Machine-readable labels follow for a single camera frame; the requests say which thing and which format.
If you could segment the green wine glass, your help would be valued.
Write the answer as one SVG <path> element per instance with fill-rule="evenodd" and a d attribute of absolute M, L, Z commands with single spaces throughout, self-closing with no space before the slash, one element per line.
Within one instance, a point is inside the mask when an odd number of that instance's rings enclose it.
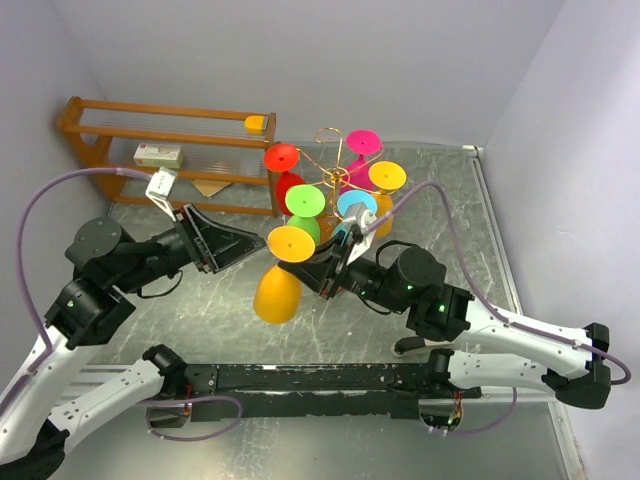
<path fill-rule="evenodd" d="M 321 231 L 316 217 L 324 211 L 325 204 L 324 194 L 316 186 L 303 184 L 291 187 L 285 195 L 285 205 L 292 213 L 287 225 L 304 230 L 319 244 Z"/>

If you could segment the orange wine glass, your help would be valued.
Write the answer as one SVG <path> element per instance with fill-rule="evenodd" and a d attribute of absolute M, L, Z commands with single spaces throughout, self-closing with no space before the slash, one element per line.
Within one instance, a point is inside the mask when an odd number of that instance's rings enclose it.
<path fill-rule="evenodd" d="M 308 260 L 316 247 L 309 233 L 290 225 L 272 230 L 267 237 L 267 246 L 279 261 L 294 264 Z M 258 283 L 254 312 L 267 323 L 286 323 L 296 315 L 301 294 L 301 281 L 276 264 Z"/>
<path fill-rule="evenodd" d="M 373 197 L 377 203 L 376 216 L 380 219 L 394 206 L 392 194 L 405 185 L 407 174 L 395 162 L 379 161 L 369 169 L 369 179 L 377 188 Z"/>

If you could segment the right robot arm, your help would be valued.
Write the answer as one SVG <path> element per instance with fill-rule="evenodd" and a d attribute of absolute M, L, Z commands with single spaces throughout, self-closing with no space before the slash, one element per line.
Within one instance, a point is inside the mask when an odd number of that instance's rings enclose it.
<path fill-rule="evenodd" d="M 604 407 L 613 384 L 604 363 L 607 327 L 561 327 L 483 303 L 478 294 L 447 284 L 445 265 L 418 245 L 405 243 L 384 267 L 361 256 L 362 244 L 360 235 L 340 232 L 316 245 L 290 226 L 267 239 L 279 267 L 319 296 L 344 290 L 378 314 L 406 314 L 409 330 L 437 343 L 424 374 L 435 397 L 506 386 L 550 392 L 577 408 Z"/>

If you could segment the pink wine glass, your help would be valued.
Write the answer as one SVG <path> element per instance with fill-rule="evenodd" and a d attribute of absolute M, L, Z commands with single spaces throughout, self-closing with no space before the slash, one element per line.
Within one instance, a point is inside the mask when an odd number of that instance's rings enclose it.
<path fill-rule="evenodd" d="M 371 164 L 369 160 L 382 147 L 380 137 L 371 130 L 355 130 L 347 136 L 347 147 L 357 155 L 357 158 L 346 167 L 349 178 L 340 187 L 341 192 L 353 189 L 374 191 L 376 186 L 369 177 Z"/>

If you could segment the blue wine glass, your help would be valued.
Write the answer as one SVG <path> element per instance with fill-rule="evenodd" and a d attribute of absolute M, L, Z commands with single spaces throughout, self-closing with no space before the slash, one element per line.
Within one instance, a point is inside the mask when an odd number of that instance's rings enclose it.
<path fill-rule="evenodd" d="M 342 221 L 332 232 L 331 238 L 340 237 L 342 243 L 344 242 L 347 229 L 343 225 L 343 220 L 346 217 L 347 209 L 350 205 L 358 202 L 364 202 L 374 214 L 377 213 L 377 203 L 374 197 L 363 190 L 350 190 L 339 196 L 337 201 L 338 213 L 342 216 Z"/>

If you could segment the red wine glass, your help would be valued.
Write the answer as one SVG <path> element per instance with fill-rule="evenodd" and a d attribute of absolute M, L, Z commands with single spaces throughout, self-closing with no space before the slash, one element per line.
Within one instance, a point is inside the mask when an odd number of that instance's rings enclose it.
<path fill-rule="evenodd" d="M 293 168 L 300 159 L 298 149 L 288 143 L 276 143 L 264 154 L 264 165 L 270 173 L 277 173 L 275 195 L 280 211 L 287 216 L 293 213 L 286 206 L 287 192 L 298 185 L 304 185 L 305 180 L 293 172 Z"/>

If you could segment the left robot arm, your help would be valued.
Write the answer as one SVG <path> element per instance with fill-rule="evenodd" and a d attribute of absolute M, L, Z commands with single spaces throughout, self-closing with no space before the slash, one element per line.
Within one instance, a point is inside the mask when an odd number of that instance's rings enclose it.
<path fill-rule="evenodd" d="M 136 241 L 118 222 L 85 223 L 65 252 L 72 280 L 45 315 L 48 340 L 35 344 L 1 397 L 1 476 L 47 479 L 82 439 L 134 404 L 188 391 L 186 362 L 165 345 L 149 348 L 114 382 L 57 407 L 66 387 L 135 310 L 128 295 L 194 265 L 218 273 L 264 248 L 259 235 L 210 220 L 187 204 L 171 229 Z"/>

